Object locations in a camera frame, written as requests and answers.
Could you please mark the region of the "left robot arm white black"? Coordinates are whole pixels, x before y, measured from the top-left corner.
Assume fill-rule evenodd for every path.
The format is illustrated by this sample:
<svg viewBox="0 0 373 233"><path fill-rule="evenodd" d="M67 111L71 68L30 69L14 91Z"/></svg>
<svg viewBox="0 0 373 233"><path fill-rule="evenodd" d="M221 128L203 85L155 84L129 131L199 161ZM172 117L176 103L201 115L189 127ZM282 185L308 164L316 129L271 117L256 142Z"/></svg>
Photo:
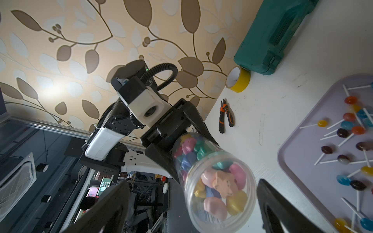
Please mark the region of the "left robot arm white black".
<svg viewBox="0 0 373 233"><path fill-rule="evenodd" d="M197 133L214 141L200 113L189 101L180 99L175 105L161 101L147 110L144 117L149 121L148 130L140 138L144 147L143 156L134 157L127 146L120 143L137 126L131 120L132 113L128 107L118 99L108 107L84 144L81 163L108 175L146 172L177 179L173 146L187 128L193 126Z"/></svg>

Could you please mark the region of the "clear jar colourful candies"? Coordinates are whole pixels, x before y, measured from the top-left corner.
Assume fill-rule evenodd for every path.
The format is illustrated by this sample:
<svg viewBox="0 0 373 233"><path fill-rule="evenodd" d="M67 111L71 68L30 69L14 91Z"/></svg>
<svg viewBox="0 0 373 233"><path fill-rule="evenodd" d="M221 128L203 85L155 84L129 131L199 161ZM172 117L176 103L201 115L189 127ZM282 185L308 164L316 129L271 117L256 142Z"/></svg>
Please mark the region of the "clear jar colourful candies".
<svg viewBox="0 0 373 233"><path fill-rule="evenodd" d="M201 233L241 229L256 202L250 168L198 133L180 136L172 155L194 227Z"/></svg>

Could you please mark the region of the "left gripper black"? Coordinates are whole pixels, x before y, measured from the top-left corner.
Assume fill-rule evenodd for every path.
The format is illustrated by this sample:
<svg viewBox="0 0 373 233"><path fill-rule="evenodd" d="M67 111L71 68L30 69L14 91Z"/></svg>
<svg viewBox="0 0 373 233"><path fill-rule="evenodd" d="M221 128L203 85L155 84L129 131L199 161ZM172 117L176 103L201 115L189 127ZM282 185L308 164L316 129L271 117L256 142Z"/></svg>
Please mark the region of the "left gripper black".
<svg viewBox="0 0 373 233"><path fill-rule="evenodd" d="M146 147L145 155L161 166L170 176L180 183L170 151L176 140L193 126L197 133L218 145L208 130L196 106L190 101L180 99L140 138Z"/></svg>

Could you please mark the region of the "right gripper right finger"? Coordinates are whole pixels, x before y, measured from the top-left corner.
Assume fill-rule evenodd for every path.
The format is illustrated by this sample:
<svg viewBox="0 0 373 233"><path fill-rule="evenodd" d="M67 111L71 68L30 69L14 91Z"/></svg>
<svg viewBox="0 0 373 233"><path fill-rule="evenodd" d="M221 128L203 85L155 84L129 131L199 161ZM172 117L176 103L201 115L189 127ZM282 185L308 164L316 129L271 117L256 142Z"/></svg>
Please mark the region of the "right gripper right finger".
<svg viewBox="0 0 373 233"><path fill-rule="evenodd" d="M256 188L257 199L267 233L321 233L322 230L306 218L271 184L260 179Z"/></svg>

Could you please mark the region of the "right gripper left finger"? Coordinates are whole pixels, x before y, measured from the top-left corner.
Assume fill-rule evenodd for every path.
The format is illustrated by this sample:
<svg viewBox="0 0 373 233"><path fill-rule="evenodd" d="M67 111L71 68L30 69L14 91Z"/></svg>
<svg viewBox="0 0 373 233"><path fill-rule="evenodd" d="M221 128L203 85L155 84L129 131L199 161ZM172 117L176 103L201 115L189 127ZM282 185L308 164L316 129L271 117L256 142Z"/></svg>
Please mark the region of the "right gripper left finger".
<svg viewBox="0 0 373 233"><path fill-rule="evenodd" d="M121 182L91 210L69 226L65 233L121 233L125 225L130 199L127 182Z"/></svg>

